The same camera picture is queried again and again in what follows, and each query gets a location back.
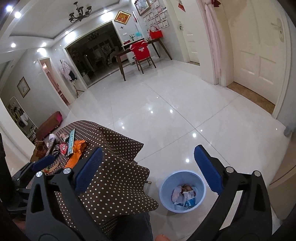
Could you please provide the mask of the red hanging door ornament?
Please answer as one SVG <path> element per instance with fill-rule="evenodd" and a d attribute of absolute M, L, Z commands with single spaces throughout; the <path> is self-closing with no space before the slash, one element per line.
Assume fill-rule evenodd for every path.
<path fill-rule="evenodd" d="M 178 0 L 178 8 L 180 8 L 184 12 L 186 11 L 181 0 Z"/>

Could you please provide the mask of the coat rack with clothes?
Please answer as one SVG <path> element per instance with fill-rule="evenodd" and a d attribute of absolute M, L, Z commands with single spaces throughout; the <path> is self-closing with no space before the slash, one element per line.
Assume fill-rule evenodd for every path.
<path fill-rule="evenodd" d="M 62 65 L 62 73 L 63 75 L 65 76 L 65 78 L 67 80 L 69 80 L 74 89 L 75 89 L 75 93 L 76 93 L 76 97 L 78 98 L 79 97 L 79 93 L 83 93 L 84 90 L 80 90 L 76 87 L 76 80 L 78 79 L 76 77 L 76 75 L 74 74 L 74 72 L 72 71 L 71 67 L 68 65 L 68 63 L 65 61 L 65 60 L 60 60 L 60 63 Z"/>

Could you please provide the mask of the red upholstered bench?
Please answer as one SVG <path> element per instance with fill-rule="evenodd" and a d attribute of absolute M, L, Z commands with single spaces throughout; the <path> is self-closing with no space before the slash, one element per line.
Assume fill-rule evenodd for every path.
<path fill-rule="evenodd" d="M 37 130 L 36 138 L 37 140 L 43 140 L 48 134 L 55 130 L 62 122 L 62 114 L 57 111 L 53 113 Z"/>

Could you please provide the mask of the pink door curtain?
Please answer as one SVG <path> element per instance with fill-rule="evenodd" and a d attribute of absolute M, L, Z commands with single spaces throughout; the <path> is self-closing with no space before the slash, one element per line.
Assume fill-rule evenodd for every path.
<path fill-rule="evenodd" d="M 218 20 L 217 15 L 214 9 L 215 1 L 202 1 L 205 18 L 206 18 L 206 26 L 209 34 L 210 41 L 210 49 L 213 60 L 213 67 L 215 73 L 215 79 L 219 84 L 221 81 L 221 41 L 219 36 L 219 28 L 218 28 Z"/>

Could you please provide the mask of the white far door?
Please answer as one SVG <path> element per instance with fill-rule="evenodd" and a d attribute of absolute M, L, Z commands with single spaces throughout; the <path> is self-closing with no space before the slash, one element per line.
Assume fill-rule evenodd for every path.
<path fill-rule="evenodd" d="M 184 37 L 189 61 L 199 65 L 200 61 L 196 47 L 196 41 L 194 33 L 192 32 L 190 20 L 188 19 L 188 14 L 178 8 L 178 1 L 171 1 L 171 4 L 173 5 L 176 17 L 178 18 L 179 29 Z"/>

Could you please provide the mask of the small framed wall picture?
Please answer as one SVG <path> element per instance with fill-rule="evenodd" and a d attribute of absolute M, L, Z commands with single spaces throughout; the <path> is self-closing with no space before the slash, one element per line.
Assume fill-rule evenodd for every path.
<path fill-rule="evenodd" d="M 24 98 L 27 93 L 30 91 L 30 87 L 28 83 L 26 82 L 25 78 L 22 77 L 22 79 L 19 81 L 17 88 L 21 94 L 21 96 Z"/>

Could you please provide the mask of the red diamond wall decoration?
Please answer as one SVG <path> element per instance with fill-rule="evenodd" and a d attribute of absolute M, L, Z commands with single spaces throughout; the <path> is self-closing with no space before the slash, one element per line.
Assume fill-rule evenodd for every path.
<path fill-rule="evenodd" d="M 115 22 L 126 25 L 131 17 L 131 14 L 119 11 L 114 19 Z"/>

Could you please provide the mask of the cream panel door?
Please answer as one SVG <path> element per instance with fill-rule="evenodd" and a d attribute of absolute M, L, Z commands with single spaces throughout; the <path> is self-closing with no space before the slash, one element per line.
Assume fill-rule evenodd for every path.
<path fill-rule="evenodd" d="M 285 76 L 285 15 L 277 1 L 224 1 L 234 82 L 275 104 Z"/>

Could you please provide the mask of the red handbag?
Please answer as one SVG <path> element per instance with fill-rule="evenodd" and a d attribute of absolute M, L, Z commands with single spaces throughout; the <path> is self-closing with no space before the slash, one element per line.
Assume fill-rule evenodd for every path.
<path fill-rule="evenodd" d="M 151 26 L 149 29 L 149 35 L 152 40 L 154 39 L 161 39 L 163 37 L 163 33 L 160 29 L 155 26 Z"/>

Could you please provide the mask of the brown cardboard box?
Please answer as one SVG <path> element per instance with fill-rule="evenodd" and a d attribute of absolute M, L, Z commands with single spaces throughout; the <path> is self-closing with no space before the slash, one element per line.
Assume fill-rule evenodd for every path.
<path fill-rule="evenodd" d="M 48 147 L 44 141 L 37 141 L 30 162 L 36 162 L 46 156 Z"/>

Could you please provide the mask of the light blue trash bin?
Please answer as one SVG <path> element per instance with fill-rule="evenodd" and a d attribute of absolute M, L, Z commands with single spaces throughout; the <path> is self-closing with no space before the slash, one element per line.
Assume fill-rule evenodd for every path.
<path fill-rule="evenodd" d="M 189 170 L 172 173 L 159 189 L 162 205 L 174 213 L 188 213 L 204 200 L 206 185 L 201 177 Z"/>

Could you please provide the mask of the red covered dining chair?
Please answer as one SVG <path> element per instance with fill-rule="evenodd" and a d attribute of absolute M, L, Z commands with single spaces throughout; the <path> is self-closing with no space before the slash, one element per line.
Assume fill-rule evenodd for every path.
<path fill-rule="evenodd" d="M 132 43 L 129 48 L 134 54 L 133 59 L 137 65 L 137 69 L 138 69 L 138 71 L 141 71 L 142 74 L 144 74 L 144 71 L 143 71 L 141 63 L 144 61 L 147 61 L 149 66 L 151 66 L 151 63 L 152 63 L 154 68 L 156 68 L 156 65 L 155 65 L 154 61 L 152 60 L 150 51 L 148 49 L 147 40 L 140 40 L 135 43 Z"/>

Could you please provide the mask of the trash inside bin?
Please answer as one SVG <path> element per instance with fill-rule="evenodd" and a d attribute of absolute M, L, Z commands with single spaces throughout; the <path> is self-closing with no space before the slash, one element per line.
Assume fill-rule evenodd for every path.
<path fill-rule="evenodd" d="M 191 209 L 197 205 L 197 188 L 188 184 L 177 186 L 172 192 L 171 201 L 175 208 Z"/>

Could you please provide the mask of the brown polka dot tablecloth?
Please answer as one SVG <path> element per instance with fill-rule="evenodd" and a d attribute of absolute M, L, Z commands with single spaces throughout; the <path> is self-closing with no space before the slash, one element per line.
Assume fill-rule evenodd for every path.
<path fill-rule="evenodd" d="M 79 198 L 106 235 L 112 233 L 119 216 L 158 208 L 158 202 L 144 192 L 149 169 L 135 161 L 143 143 L 88 120 L 75 121 L 58 130 L 56 136 L 60 138 L 71 131 L 75 132 L 76 140 L 86 142 L 83 158 L 102 148 L 102 164 Z"/>

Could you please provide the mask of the silver printed snack bag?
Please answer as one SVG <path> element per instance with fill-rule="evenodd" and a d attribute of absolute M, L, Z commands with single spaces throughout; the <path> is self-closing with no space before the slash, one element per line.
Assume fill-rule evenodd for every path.
<path fill-rule="evenodd" d="M 49 135 L 49 140 L 47 142 L 48 150 L 51 151 L 53 147 L 55 147 L 55 145 L 58 143 L 59 143 L 58 137 L 54 133 L 51 133 Z"/>

